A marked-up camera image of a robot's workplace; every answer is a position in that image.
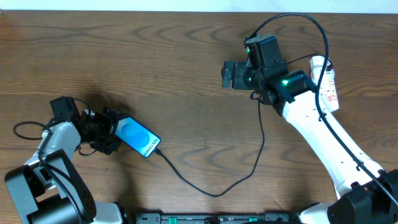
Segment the blue Galaxy smartphone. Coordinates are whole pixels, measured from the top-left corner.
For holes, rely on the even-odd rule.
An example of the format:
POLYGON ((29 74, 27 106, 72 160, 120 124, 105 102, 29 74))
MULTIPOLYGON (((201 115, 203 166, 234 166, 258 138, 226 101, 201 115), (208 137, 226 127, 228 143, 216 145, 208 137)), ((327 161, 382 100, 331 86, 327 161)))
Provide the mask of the blue Galaxy smartphone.
POLYGON ((130 116, 118 121, 115 135, 145 158, 148 158, 161 142, 158 135, 130 116))

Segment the white power strip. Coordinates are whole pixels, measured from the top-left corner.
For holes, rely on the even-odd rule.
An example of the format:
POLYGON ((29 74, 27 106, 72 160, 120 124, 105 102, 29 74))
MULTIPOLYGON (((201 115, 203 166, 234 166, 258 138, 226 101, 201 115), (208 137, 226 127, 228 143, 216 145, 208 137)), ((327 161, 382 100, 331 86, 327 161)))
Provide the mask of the white power strip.
MULTIPOLYGON (((311 79, 317 85, 320 78, 322 66, 324 63, 324 56, 316 55, 310 59, 311 79)), ((330 112, 339 109, 338 97, 335 86, 335 71, 330 60, 328 60, 326 69, 320 85, 320 98, 330 112)))

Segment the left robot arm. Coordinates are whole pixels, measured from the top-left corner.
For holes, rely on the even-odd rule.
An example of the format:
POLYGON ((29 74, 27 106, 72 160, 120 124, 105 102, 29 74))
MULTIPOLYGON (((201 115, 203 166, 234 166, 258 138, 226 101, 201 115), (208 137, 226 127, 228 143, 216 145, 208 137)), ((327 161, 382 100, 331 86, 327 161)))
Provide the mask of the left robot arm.
POLYGON ((110 108, 79 111, 76 101, 62 96, 50 102, 53 118, 41 125, 34 155, 5 176, 21 222, 132 223, 118 203, 96 201, 72 164, 83 144, 106 155, 120 146, 115 132, 121 114, 110 108))

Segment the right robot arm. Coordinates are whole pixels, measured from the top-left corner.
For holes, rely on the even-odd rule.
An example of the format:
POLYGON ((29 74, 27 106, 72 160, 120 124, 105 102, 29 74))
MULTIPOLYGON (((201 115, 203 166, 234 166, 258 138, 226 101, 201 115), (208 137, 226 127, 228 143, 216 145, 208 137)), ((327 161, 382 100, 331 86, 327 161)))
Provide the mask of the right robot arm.
POLYGON ((249 90, 251 98, 271 105, 308 142, 326 167, 335 188, 333 203, 298 212, 301 223, 396 223, 397 171, 386 172, 366 155, 333 117, 338 100, 332 63, 310 56, 310 74, 289 71, 273 35, 245 41, 248 58, 226 61, 222 86, 249 90))

